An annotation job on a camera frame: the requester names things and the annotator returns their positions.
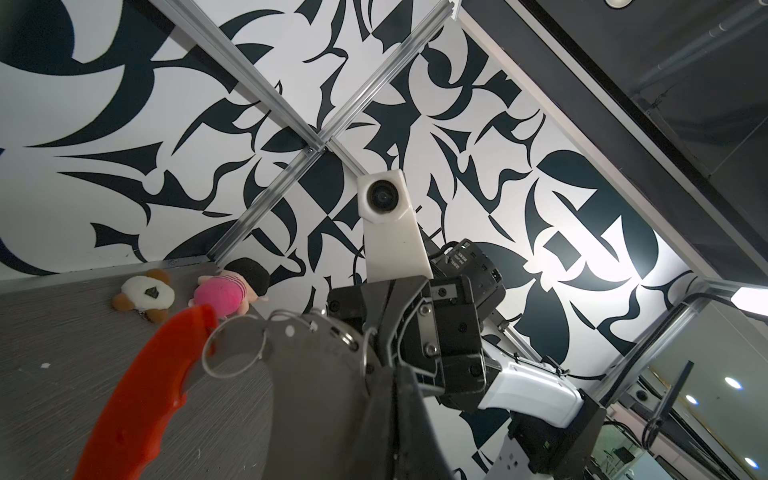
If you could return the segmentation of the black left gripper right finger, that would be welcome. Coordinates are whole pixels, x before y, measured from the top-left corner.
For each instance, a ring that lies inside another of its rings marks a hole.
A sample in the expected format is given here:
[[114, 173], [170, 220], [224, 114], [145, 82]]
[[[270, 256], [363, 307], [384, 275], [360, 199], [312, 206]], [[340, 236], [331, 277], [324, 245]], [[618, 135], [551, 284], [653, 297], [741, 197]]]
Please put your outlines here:
[[452, 479], [439, 448], [415, 373], [395, 370], [397, 426], [396, 479]]

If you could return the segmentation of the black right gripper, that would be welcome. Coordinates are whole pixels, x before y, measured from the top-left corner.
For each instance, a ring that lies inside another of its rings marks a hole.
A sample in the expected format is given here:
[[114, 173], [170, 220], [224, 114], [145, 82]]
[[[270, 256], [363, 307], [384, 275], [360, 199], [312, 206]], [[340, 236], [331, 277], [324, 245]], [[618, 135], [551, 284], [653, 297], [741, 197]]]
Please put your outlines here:
[[407, 277], [334, 289], [332, 317], [363, 335], [383, 366], [405, 366], [428, 396], [486, 388], [480, 321], [467, 278]]

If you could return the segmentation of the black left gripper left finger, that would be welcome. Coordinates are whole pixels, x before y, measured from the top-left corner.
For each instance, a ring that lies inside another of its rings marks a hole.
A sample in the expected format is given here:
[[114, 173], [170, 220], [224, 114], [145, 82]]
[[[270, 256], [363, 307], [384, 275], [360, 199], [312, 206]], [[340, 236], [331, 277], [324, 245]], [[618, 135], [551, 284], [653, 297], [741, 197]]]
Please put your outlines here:
[[346, 464], [345, 479], [392, 479], [394, 473], [394, 370], [382, 367], [370, 381], [369, 397]]

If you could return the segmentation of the red handled keyring tool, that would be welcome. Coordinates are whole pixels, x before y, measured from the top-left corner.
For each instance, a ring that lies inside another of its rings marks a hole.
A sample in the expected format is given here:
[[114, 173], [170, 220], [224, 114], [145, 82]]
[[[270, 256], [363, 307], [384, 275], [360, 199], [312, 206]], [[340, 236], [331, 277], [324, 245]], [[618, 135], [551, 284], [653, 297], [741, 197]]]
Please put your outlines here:
[[75, 475], [137, 479], [192, 383], [254, 364], [273, 383], [267, 479], [345, 479], [377, 361], [366, 340], [319, 312], [220, 323], [208, 307], [168, 320], [133, 360], [101, 412]]

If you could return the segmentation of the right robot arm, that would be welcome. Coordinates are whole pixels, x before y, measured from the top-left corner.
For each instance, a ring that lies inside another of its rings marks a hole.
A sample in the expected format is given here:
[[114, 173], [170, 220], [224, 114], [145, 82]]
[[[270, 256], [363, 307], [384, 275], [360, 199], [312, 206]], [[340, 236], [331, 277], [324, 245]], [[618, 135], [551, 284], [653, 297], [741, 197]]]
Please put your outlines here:
[[502, 275], [472, 241], [429, 256], [438, 276], [400, 276], [332, 290], [329, 313], [367, 336], [386, 366], [404, 366], [428, 396], [454, 410], [511, 412], [506, 445], [524, 473], [581, 479], [605, 409], [549, 357], [539, 361], [482, 339], [504, 296]]

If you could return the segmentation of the pink doll black hair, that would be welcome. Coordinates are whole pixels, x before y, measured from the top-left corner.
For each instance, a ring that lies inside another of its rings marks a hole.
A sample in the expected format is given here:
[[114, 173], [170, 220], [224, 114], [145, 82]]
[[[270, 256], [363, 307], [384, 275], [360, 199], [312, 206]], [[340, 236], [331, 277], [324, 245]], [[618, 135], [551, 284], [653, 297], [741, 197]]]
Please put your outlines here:
[[270, 286], [270, 273], [250, 258], [239, 258], [227, 263], [214, 275], [198, 278], [189, 307], [209, 305], [220, 319], [232, 315], [245, 315], [253, 303], [266, 296]]

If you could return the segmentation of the brown white plush dog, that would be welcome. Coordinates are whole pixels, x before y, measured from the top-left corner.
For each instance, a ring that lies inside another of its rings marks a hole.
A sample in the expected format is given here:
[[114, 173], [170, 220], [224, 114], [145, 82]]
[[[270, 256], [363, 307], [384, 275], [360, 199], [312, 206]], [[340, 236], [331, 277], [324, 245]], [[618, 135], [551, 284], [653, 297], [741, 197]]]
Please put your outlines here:
[[127, 279], [111, 305], [116, 311], [136, 311], [153, 324], [161, 325], [169, 319], [174, 302], [170, 275], [162, 269], [152, 269]]

